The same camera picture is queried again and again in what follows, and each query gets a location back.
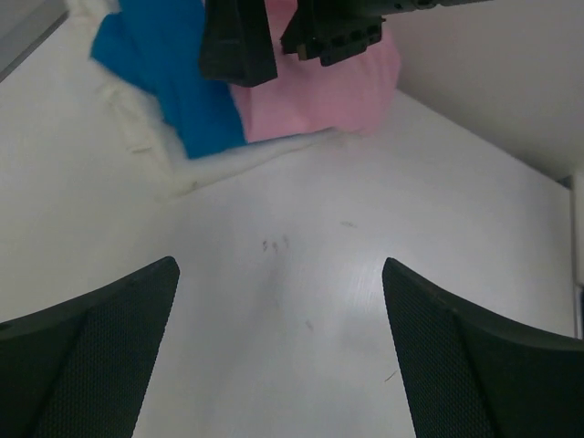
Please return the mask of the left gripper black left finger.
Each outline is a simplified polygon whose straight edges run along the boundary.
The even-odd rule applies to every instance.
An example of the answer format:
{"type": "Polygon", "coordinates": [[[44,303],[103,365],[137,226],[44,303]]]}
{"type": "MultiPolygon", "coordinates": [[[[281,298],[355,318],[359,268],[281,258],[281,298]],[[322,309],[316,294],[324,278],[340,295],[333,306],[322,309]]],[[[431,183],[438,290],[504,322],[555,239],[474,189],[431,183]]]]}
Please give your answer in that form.
{"type": "Polygon", "coordinates": [[[132,436],[179,276],[166,256],[2,323],[2,436],[132,436]]]}

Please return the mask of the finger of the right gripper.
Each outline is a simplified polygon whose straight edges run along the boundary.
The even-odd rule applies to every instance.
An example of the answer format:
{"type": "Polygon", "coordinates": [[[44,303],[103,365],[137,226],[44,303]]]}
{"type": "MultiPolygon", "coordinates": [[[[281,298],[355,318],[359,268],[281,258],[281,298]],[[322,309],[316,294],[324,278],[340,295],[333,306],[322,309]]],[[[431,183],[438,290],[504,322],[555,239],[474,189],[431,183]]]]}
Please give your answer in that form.
{"type": "Polygon", "coordinates": [[[209,80],[253,88],[277,78],[264,0],[208,0],[198,66],[209,80]]]}

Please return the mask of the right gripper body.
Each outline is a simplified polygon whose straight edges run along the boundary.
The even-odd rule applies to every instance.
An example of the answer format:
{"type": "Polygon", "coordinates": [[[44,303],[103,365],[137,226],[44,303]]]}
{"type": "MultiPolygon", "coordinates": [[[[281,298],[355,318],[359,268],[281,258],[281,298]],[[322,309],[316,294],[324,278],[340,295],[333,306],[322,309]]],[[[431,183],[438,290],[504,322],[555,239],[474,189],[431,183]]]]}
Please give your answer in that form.
{"type": "Polygon", "coordinates": [[[389,15],[474,4],[475,0],[299,1],[280,38],[283,52],[329,67],[355,57],[382,40],[389,15]]]}

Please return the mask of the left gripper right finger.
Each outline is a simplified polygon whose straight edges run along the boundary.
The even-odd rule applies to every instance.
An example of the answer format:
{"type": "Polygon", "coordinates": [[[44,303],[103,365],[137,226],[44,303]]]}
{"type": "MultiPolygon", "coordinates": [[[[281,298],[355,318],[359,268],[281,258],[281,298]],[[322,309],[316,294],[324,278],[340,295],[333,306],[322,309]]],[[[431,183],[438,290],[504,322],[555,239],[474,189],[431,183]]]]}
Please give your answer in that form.
{"type": "Polygon", "coordinates": [[[582,340],[498,315],[393,258],[382,284],[416,436],[582,436],[582,340]]]}

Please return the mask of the pink t shirt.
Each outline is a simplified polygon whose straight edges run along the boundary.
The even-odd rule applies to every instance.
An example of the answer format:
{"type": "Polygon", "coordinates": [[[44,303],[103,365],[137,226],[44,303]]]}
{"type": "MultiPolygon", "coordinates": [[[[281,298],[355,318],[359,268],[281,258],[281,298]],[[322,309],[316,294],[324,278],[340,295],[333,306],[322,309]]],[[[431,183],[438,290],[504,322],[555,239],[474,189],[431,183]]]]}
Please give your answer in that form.
{"type": "Polygon", "coordinates": [[[389,27],[382,27],[381,42],[364,53],[323,67],[317,59],[301,61],[282,53],[279,38],[296,3],[268,1],[266,9],[277,78],[253,88],[230,87],[245,139],[265,141],[329,128],[376,130],[389,110],[401,69],[389,27]]]}

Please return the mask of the blue folded t shirt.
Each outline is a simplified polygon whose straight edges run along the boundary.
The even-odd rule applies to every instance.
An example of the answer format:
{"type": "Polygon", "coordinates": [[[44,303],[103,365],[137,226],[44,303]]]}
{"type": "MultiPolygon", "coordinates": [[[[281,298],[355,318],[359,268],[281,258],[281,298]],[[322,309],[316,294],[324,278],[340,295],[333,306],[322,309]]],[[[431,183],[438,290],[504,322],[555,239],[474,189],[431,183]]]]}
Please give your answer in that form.
{"type": "Polygon", "coordinates": [[[200,1],[125,0],[101,21],[90,50],[111,73],[158,100],[190,159],[246,144],[228,86],[200,74],[203,27],[200,1]]]}

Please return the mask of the white folded t shirt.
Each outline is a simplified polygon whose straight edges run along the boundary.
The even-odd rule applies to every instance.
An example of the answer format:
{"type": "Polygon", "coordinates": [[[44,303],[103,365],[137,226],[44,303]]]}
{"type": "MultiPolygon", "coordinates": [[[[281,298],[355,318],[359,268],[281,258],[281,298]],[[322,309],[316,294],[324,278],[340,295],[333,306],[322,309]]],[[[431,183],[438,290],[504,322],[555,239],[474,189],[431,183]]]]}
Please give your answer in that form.
{"type": "MultiPolygon", "coordinates": [[[[73,23],[89,48],[99,30],[101,21],[120,10],[122,1],[69,1],[73,23]]],[[[198,159],[186,155],[183,142],[175,129],[162,116],[158,100],[111,73],[99,62],[105,79],[100,95],[114,115],[129,152],[137,154],[153,169],[172,191],[186,194],[222,179],[251,170],[278,156],[306,149],[333,137],[332,130],[294,135],[246,144],[228,151],[198,159]]]]}

